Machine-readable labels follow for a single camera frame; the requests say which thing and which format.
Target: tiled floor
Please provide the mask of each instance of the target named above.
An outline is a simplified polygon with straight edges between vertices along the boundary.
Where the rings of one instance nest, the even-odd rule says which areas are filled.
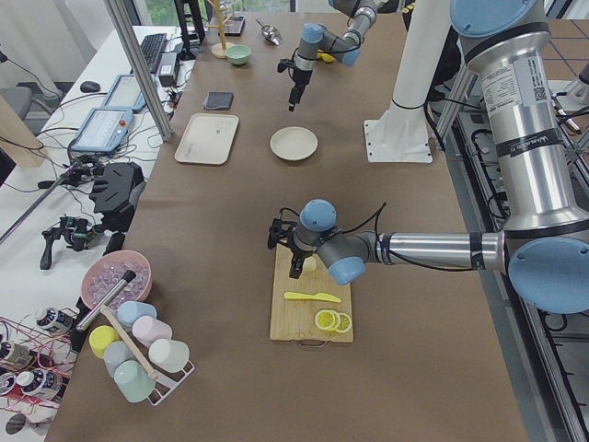
[[[573,80],[589,63],[589,24],[586,20],[553,20],[550,42],[542,51],[551,79]]]

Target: green bowl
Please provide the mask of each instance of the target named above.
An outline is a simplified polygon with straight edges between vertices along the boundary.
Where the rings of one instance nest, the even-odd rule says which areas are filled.
[[[249,46],[246,46],[245,44],[236,44],[234,46],[227,48],[226,54],[227,60],[229,60],[231,64],[239,66],[249,61],[251,49],[249,48]]]

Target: yellow cup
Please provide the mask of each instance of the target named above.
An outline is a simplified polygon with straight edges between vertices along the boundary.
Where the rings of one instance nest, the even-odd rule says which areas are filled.
[[[101,325],[90,333],[90,349],[95,357],[102,359],[107,347],[120,340],[119,334],[110,325]]]

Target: white sticker label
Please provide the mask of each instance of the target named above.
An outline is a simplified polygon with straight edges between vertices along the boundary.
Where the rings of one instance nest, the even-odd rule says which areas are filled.
[[[549,102],[550,92],[540,57],[526,57],[514,62],[522,104],[530,107]]]
[[[491,72],[482,78],[481,85],[490,117],[507,109],[507,106],[512,108],[522,104],[514,67],[511,65]]]

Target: computer mouse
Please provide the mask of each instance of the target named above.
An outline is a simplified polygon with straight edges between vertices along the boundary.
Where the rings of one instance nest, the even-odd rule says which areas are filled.
[[[85,81],[80,85],[80,91],[84,92],[85,94],[99,92],[100,85],[96,81]]]

